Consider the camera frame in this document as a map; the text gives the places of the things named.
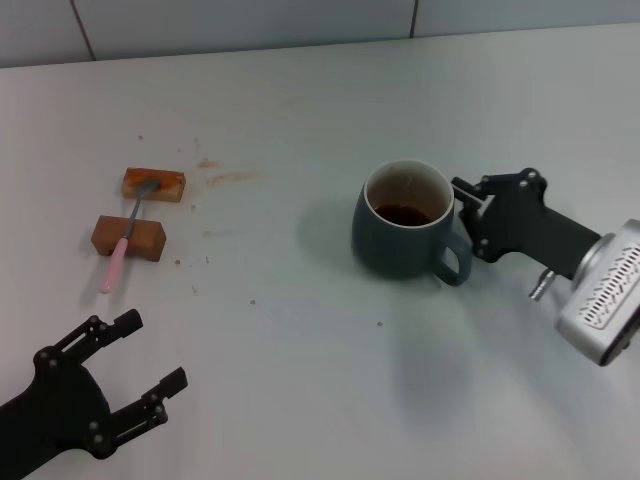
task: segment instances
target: white tile wall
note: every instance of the white tile wall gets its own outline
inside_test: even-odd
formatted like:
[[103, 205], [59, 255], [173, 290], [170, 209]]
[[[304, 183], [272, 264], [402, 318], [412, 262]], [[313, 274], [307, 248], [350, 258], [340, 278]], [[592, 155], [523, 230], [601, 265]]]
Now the white tile wall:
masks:
[[76, 0], [99, 60], [407, 38], [414, 0]]
[[0, 68], [86, 60], [69, 0], [0, 0]]
[[420, 0], [415, 36], [640, 22], [640, 0]]

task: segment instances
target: gray ceramic mug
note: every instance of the gray ceramic mug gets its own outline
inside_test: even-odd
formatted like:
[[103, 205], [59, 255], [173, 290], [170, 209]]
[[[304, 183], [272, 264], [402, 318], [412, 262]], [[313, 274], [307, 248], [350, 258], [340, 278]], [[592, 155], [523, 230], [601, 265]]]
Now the gray ceramic mug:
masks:
[[[437, 168], [421, 160], [380, 165], [360, 192], [353, 216], [352, 248], [369, 269], [390, 278], [432, 272], [448, 285], [471, 273], [471, 247], [451, 231], [453, 187]], [[443, 261], [446, 249], [458, 271]]]

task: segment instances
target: white table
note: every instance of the white table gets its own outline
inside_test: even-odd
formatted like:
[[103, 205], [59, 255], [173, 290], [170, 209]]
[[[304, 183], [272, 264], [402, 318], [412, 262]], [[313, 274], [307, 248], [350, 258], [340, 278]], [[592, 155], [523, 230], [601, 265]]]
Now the white table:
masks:
[[[573, 350], [552, 327], [568, 282], [533, 304], [521, 255], [457, 289], [382, 281], [349, 233], [364, 178], [401, 157], [539, 168], [601, 233], [638, 217], [639, 55], [620, 25], [0, 71], [0, 403], [39, 348], [132, 307], [145, 327], [87, 362], [112, 409], [179, 365], [190, 383], [110, 459], [31, 478], [638, 478], [640, 348], [604, 369]], [[89, 236], [129, 214], [127, 166], [188, 187], [144, 204], [160, 263], [100, 297]]]

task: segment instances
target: pink handle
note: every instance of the pink handle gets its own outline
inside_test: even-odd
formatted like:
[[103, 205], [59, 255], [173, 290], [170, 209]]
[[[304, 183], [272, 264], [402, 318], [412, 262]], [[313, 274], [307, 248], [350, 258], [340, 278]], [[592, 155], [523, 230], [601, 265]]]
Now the pink handle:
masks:
[[127, 245], [129, 240], [121, 238], [118, 240], [115, 250], [111, 254], [111, 260], [109, 261], [109, 267], [107, 273], [100, 285], [100, 293], [111, 293], [120, 279], [120, 272], [122, 272], [122, 262], [124, 261], [124, 254], [127, 251]]

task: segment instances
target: dark liquid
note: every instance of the dark liquid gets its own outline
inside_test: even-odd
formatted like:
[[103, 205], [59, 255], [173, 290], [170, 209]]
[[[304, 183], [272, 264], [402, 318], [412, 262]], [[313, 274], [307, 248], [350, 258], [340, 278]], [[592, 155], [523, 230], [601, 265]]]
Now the dark liquid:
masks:
[[383, 205], [375, 210], [388, 222], [404, 227], [419, 227], [432, 222], [422, 210], [410, 205]]

